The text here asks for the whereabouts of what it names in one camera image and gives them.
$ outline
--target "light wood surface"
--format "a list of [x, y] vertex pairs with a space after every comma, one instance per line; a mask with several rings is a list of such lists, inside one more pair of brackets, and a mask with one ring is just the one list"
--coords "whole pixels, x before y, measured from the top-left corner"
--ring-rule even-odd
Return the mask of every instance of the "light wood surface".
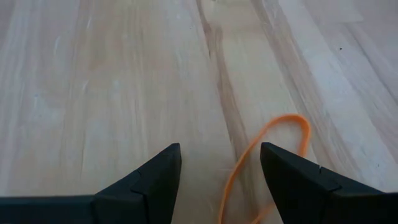
[[[0, 195], [92, 194], [180, 142], [173, 222], [215, 223], [284, 113], [310, 120], [308, 159], [398, 191], [397, 40], [391, 0], [2, 0]], [[226, 222], [271, 200], [257, 150]]]

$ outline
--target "wooden floor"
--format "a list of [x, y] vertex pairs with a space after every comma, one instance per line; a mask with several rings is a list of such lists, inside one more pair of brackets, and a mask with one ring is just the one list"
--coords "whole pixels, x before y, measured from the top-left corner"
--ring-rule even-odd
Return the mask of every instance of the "wooden floor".
[[[174, 223], [215, 223], [284, 113], [311, 121], [309, 159], [398, 191], [397, 40], [393, 0], [2, 0], [0, 195], [95, 193], [180, 142]], [[226, 221], [271, 200], [257, 147]]]

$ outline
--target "black plastic part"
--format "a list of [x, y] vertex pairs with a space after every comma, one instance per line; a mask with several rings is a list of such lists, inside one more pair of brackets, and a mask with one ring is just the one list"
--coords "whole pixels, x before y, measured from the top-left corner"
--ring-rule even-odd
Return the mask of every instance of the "black plastic part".
[[269, 142], [261, 145], [267, 185], [285, 224], [398, 223], [398, 194], [386, 194]]
[[171, 223], [180, 170], [175, 143], [96, 195], [0, 198], [0, 223]]

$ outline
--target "wood grain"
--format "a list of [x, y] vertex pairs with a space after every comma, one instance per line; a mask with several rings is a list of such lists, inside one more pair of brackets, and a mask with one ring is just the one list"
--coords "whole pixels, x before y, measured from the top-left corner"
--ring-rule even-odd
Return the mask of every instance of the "wood grain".
[[[397, 22], [388, 0], [1, 1], [0, 195], [92, 194], [180, 142], [173, 223], [215, 223], [237, 158], [284, 113], [310, 120], [308, 159], [398, 191]], [[227, 223], [272, 201], [258, 157]]]

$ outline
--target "dark wood streak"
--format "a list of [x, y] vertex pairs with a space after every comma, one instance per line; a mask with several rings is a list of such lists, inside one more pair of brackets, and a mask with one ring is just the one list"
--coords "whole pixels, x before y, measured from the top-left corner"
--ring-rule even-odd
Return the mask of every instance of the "dark wood streak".
[[[229, 80], [228, 69], [225, 64], [223, 52], [223, 31], [221, 27], [210, 24], [203, 13], [201, 0], [197, 0], [198, 11], [200, 14], [201, 24], [206, 37], [206, 44], [210, 60], [215, 65], [217, 75], [217, 89], [220, 97], [220, 103], [223, 110], [229, 140], [232, 143], [236, 161], [241, 156], [245, 148], [249, 144], [246, 130], [243, 125], [241, 115], [234, 97], [233, 87]], [[242, 205], [242, 212], [248, 215], [248, 219], [252, 220], [257, 214], [258, 208], [256, 206], [256, 195], [252, 190], [252, 169], [251, 166], [245, 166], [239, 175], [243, 193], [245, 196], [246, 205]]]
[[0, 49], [7, 36], [8, 27], [15, 8], [15, 2], [14, 0], [2, 0], [0, 2]]

